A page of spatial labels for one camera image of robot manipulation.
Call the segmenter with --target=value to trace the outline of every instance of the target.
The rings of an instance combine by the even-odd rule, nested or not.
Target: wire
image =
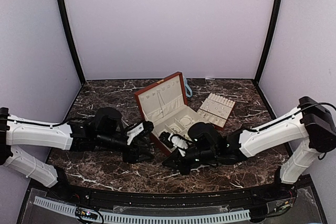
[[[324,159],[326,155],[327,155],[327,153],[325,152],[325,153],[322,155],[322,157],[318,156],[318,160],[322,160],[322,159]]]
[[[284,215],[285,213],[287,213],[294,206],[294,204],[296,202],[296,199],[298,197],[298,191],[297,191],[296,184],[294,185],[294,191],[295,191],[295,197],[293,197],[293,193],[291,192],[291,190],[288,191],[289,194],[290,194],[290,200],[292,201],[292,203],[289,204],[289,202],[286,201],[283,206],[278,207],[278,208],[282,208],[284,206],[288,206],[288,207],[286,207],[286,210],[284,212],[281,212],[279,214],[273,215],[274,213],[276,213],[276,211],[273,210],[272,212],[269,212],[266,215],[263,215],[263,216],[251,216],[251,218],[255,218],[255,219],[259,219],[259,218],[272,218],[272,217],[278,217],[278,216]]]
[[[66,124],[70,121],[83,121],[83,120],[86,120],[86,119],[88,119],[88,118],[68,118],[68,119],[64,120],[63,122],[57,123],[57,124],[43,124],[43,123],[26,122],[26,121],[13,120],[13,119],[0,119],[0,120],[17,122],[17,123],[22,123],[22,124],[35,125],[35,126],[42,126],[42,127],[58,127],[58,126]]]
[[[297,114],[299,114],[299,113],[301,113],[301,112],[303,112],[303,111],[305,111],[305,110],[307,110],[307,109],[310,109],[311,107],[315,107],[315,106],[319,106],[319,105],[327,105],[327,106],[330,106],[330,107],[332,107],[332,108],[336,111],[336,106],[334,106],[333,104],[331,104],[331,103],[329,103],[329,102],[318,102],[318,103],[314,103],[314,104],[312,104],[312,105],[309,105],[308,107],[305,107],[305,108],[303,108],[303,109],[301,109],[301,110],[299,110],[299,111],[293,113],[292,115],[289,115],[289,116],[287,116],[287,117],[285,117],[285,118],[283,118],[283,119],[281,119],[281,120],[279,120],[279,121],[277,121],[277,122],[274,122],[274,123],[272,123],[272,124],[269,124],[269,125],[267,125],[267,126],[261,128],[261,129],[259,129],[259,130],[255,130],[255,129],[245,129],[245,130],[246,130],[246,131],[250,131],[250,132],[260,132],[260,131],[264,131],[264,130],[266,130],[266,129],[268,129],[268,128],[270,128],[270,127],[272,127],[272,126],[274,126],[274,125],[276,125],[276,124],[278,124],[278,123],[281,123],[281,122],[283,122],[283,121],[285,121],[285,120],[287,120],[287,119],[290,119],[290,118],[293,117],[293,116],[296,116]]]
[[[50,193],[52,193],[54,196],[56,196],[59,200],[64,201],[64,199],[62,199],[61,197],[59,197],[59,196],[58,196],[55,192],[53,192],[52,190],[48,190],[48,191],[49,191]],[[75,196],[76,198],[78,198],[78,199],[79,199],[79,202],[81,202],[81,199],[80,199],[80,197],[79,197],[78,194],[73,194],[73,196]],[[80,206],[80,207],[83,207],[83,208],[85,208],[85,209],[88,209],[88,210],[91,210],[91,211],[96,212],[96,213],[100,216],[100,218],[101,218],[101,223],[100,223],[100,224],[104,224],[104,216],[101,214],[100,211],[95,210],[95,209],[93,209],[93,208],[91,208],[91,207],[89,207],[89,206],[82,205],[81,203],[75,203],[75,202],[74,202],[73,204],[75,204],[76,206]]]

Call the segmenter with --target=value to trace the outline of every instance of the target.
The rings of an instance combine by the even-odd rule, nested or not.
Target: white arm link
[[[10,150],[13,156],[6,160],[4,166],[17,170],[46,187],[52,187],[57,183],[57,171],[53,166],[41,162],[16,145],[11,146]]]

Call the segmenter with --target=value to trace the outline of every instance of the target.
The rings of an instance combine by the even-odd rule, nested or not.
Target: black mount
[[[317,102],[310,97],[302,97],[299,108],[304,109]],[[312,106],[302,112],[301,123],[309,134],[309,147],[326,153],[336,148],[336,128],[331,113],[321,105]]]
[[[7,119],[8,108],[0,108],[0,165],[3,165],[9,157],[13,156],[10,146],[6,144],[6,135],[9,130]]]

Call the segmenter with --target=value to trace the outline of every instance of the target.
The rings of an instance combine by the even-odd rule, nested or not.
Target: black cable
[[[62,199],[61,197],[59,197],[55,192],[53,192],[52,190],[48,190],[50,193],[52,193],[53,195],[55,195],[58,199],[60,199],[61,201],[64,201],[64,199]],[[86,208],[88,210],[91,210],[91,211],[94,211],[96,212],[100,218],[101,218],[101,223],[100,224],[104,224],[104,216],[100,213],[100,211],[98,210],[95,210],[93,208],[90,208],[89,206],[85,206],[85,205],[82,205],[80,203],[75,203],[75,202],[66,202],[66,203],[70,203],[70,204],[75,204],[76,206],[80,206],[80,207],[83,207],[83,208]]]
[[[322,155],[322,157],[318,156],[317,158],[318,158],[318,160],[322,160],[322,159],[325,158],[326,155],[327,155],[327,153],[325,152],[325,153]]]
[[[246,131],[250,131],[250,132],[260,132],[260,131],[264,131],[264,130],[266,130],[266,129],[268,129],[268,128],[270,128],[270,127],[272,127],[272,126],[274,126],[274,125],[276,125],[276,124],[278,124],[278,123],[281,123],[281,122],[283,122],[283,121],[285,121],[285,120],[287,120],[287,119],[290,119],[290,118],[293,117],[293,116],[296,116],[297,114],[299,114],[299,113],[301,113],[301,112],[303,112],[303,111],[305,111],[305,110],[307,110],[307,109],[310,109],[311,107],[315,107],[315,106],[318,106],[318,105],[328,105],[328,106],[332,107],[332,108],[336,111],[336,106],[334,106],[333,104],[331,104],[331,103],[329,103],[329,102],[318,102],[318,103],[309,105],[308,107],[305,107],[305,108],[303,108],[303,109],[301,109],[301,110],[295,112],[294,114],[289,115],[289,116],[287,116],[287,117],[285,117],[285,118],[283,118],[283,119],[281,119],[281,120],[279,120],[279,121],[277,121],[277,122],[275,122],[275,123],[269,124],[269,125],[267,125],[267,126],[261,128],[261,129],[259,129],[259,130],[255,130],[255,129],[245,129],[245,130],[246,130]]]
[[[17,123],[22,123],[22,124],[35,125],[35,126],[42,126],[42,127],[58,127],[58,126],[66,124],[70,121],[83,121],[83,120],[86,120],[86,119],[88,119],[88,118],[68,118],[68,119],[64,120],[63,122],[57,123],[57,124],[43,124],[43,123],[26,122],[26,121],[13,120],[13,119],[0,119],[0,120],[17,122]]]

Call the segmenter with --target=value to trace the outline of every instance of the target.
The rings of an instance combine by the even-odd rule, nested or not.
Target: jewelry box lid
[[[137,91],[134,96],[141,117],[144,120],[152,121],[154,124],[180,106],[187,105],[181,72],[176,72]]]

